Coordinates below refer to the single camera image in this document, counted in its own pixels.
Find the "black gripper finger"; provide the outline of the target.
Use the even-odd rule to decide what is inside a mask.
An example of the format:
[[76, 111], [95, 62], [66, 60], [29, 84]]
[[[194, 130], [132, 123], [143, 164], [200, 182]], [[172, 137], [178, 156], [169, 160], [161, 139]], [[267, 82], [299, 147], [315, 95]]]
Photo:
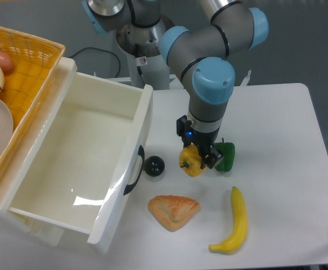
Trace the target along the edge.
[[201, 159], [201, 169], [214, 168], [223, 158], [223, 154], [216, 150], [211, 149], [210, 153], [205, 154]]

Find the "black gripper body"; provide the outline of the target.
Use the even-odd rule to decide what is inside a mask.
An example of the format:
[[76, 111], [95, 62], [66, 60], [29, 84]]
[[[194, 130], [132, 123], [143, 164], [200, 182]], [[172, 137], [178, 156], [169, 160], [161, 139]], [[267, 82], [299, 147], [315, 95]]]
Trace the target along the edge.
[[184, 115], [176, 121], [177, 135], [181, 137], [183, 148], [195, 145], [199, 154], [210, 154], [217, 138], [219, 128], [211, 132], [202, 132], [194, 127], [194, 123]]

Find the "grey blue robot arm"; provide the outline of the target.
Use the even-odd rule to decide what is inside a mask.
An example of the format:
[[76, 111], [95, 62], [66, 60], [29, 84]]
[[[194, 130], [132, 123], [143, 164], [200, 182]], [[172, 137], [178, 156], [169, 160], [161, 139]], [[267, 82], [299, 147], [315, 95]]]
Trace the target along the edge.
[[173, 25], [159, 1], [84, 1], [83, 8], [97, 32], [116, 32], [133, 86], [166, 89], [176, 75], [190, 97], [177, 134], [197, 147], [202, 168], [212, 168], [224, 157], [215, 140], [235, 83], [228, 56], [264, 42], [268, 21], [241, 1], [200, 4], [210, 24], [197, 32]]

